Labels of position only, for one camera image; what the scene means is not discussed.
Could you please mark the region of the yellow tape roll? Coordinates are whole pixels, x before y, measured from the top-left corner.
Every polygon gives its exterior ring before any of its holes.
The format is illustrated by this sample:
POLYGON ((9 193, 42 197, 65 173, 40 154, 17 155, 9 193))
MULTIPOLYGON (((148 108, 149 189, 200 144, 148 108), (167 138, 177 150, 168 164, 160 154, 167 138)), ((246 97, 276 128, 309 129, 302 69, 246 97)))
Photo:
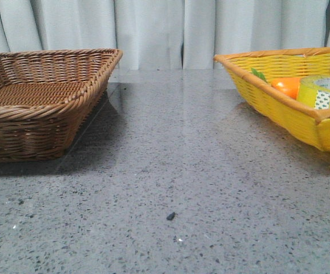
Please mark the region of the yellow tape roll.
POLYGON ((317 110, 330 109, 330 75, 302 78, 296 100, 317 110))

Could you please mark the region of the small black debris piece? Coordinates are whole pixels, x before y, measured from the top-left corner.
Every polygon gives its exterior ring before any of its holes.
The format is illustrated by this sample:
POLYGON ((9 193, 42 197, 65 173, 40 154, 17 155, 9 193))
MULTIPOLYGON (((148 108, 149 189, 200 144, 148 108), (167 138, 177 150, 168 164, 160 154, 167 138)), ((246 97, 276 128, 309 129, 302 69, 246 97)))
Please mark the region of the small black debris piece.
POLYGON ((176 213, 172 212, 166 217, 166 220, 173 220, 175 216, 176 216, 176 213))

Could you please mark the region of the white curtain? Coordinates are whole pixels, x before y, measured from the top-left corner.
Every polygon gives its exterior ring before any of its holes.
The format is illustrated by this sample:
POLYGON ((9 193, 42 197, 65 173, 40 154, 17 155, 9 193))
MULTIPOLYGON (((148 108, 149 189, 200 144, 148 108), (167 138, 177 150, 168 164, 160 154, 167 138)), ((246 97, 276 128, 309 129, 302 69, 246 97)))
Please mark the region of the white curtain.
POLYGON ((0 52, 117 48, 129 70, 330 46, 330 1, 0 1, 0 52))

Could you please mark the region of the orange toy carrot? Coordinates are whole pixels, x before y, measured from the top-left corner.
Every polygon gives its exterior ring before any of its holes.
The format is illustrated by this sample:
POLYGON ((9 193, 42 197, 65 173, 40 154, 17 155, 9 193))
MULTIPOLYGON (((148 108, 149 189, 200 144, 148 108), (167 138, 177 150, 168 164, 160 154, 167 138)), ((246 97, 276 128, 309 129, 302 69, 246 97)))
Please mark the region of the orange toy carrot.
POLYGON ((303 77, 281 77, 275 78, 271 83, 267 81, 266 76, 259 70, 251 68, 251 74, 263 81, 259 87, 266 91, 267 94, 278 94, 277 97, 281 97, 283 94, 294 101, 297 100, 300 85, 303 77))

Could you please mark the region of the brown wicker basket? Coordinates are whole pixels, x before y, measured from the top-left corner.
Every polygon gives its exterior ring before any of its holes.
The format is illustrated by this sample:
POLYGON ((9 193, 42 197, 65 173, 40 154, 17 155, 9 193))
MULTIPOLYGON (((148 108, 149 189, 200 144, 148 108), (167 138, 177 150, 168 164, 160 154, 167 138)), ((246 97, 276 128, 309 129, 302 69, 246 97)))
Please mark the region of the brown wicker basket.
POLYGON ((0 163, 62 156, 122 55, 119 49, 0 53, 0 163))

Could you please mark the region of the yellow woven basket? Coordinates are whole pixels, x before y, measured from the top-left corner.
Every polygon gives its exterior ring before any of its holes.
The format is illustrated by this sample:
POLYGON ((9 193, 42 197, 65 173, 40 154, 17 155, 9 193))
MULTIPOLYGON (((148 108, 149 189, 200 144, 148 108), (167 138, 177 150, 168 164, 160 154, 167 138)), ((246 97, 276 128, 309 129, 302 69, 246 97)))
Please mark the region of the yellow woven basket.
POLYGON ((316 110, 280 91, 275 78, 330 74, 330 47, 218 54, 240 95, 256 111, 285 128, 296 139, 330 152, 330 110, 316 110))

